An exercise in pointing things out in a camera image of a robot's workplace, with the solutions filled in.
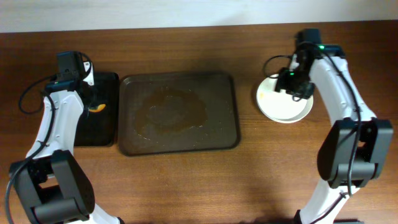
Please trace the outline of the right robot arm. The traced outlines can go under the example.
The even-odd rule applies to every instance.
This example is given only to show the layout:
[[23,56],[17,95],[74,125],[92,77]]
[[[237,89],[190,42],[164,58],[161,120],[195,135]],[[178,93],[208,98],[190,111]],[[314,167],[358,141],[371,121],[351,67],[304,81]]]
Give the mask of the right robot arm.
[[318,90],[331,129],[318,155],[320,180],[294,223],[333,223],[344,204],[384,167],[393,136],[388,119],[378,119],[359,94],[343,49],[323,44],[318,29],[295,35],[290,65],[280,70],[274,90],[307,100]]

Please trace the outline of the white plate top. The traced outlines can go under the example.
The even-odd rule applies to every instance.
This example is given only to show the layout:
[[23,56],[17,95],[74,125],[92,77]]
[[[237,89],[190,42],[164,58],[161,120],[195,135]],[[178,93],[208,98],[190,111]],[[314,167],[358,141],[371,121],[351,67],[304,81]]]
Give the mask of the white plate top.
[[300,121],[312,109],[313,97],[308,100],[294,101],[292,95],[285,90],[274,91],[277,83],[277,74],[265,78],[256,90],[256,103],[261,112],[278,123],[295,123]]

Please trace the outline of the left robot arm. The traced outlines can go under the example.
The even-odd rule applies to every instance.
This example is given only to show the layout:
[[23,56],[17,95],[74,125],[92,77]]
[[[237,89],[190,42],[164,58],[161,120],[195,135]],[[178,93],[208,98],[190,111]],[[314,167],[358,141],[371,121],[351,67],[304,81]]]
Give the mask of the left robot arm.
[[122,219],[97,203],[93,186],[74,156],[77,146],[110,146],[118,122],[119,77],[96,72],[79,51],[57,54],[58,72],[43,78],[43,117],[25,159],[9,169],[6,192],[15,191],[31,223],[113,223]]

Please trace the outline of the green and yellow sponge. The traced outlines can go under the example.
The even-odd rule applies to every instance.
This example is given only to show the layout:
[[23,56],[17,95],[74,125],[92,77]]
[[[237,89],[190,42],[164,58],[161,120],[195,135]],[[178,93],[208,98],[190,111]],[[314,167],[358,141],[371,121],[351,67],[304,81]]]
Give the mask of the green and yellow sponge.
[[89,107],[88,111],[90,113],[99,113],[99,112],[103,111],[105,109],[105,107],[106,107],[105,104],[100,104],[98,106]]

